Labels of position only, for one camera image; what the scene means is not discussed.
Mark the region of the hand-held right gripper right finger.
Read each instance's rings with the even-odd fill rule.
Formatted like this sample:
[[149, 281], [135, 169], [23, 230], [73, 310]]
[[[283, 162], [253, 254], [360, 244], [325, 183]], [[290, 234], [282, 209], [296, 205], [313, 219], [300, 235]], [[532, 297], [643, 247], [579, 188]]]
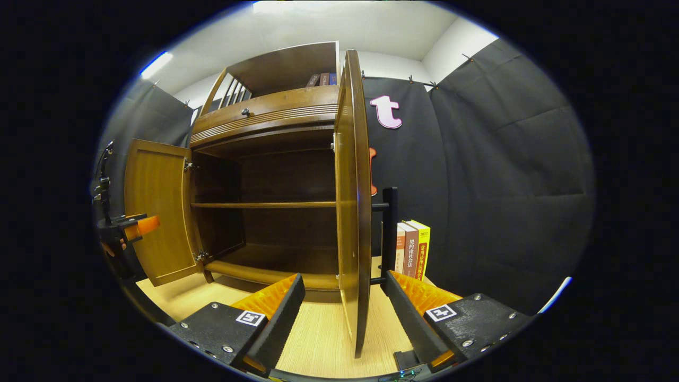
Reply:
[[413, 347], [414, 360], [407, 357], [406, 368], [461, 367], [491, 353], [535, 318], [483, 293], [459, 297], [395, 271], [384, 273], [384, 292]]

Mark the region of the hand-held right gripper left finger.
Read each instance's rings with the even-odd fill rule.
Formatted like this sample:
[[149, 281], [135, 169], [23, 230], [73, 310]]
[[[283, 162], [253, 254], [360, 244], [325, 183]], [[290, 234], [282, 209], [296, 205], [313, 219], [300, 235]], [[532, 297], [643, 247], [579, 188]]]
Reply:
[[170, 332], [228, 367], [267, 378], [305, 295], [303, 277], [295, 273], [230, 305], [210, 302]]

